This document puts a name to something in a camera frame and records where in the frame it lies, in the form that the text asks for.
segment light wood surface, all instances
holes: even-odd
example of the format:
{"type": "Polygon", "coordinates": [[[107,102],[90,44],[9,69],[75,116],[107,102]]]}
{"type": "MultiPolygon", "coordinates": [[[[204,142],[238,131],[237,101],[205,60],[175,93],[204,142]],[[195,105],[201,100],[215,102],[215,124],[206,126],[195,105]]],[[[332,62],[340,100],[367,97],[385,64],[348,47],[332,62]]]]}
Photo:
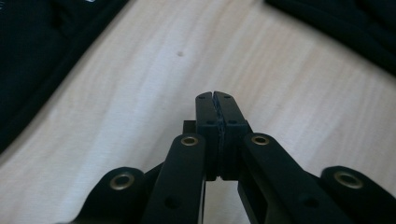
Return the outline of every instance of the light wood surface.
{"type": "MultiPolygon", "coordinates": [[[[396,78],[255,0],[130,2],[0,158],[0,223],[72,220],[108,171],[162,162],[194,98],[230,93],[319,175],[344,165],[396,195],[396,78]]],[[[205,223],[248,223],[207,183],[205,223]]]]}

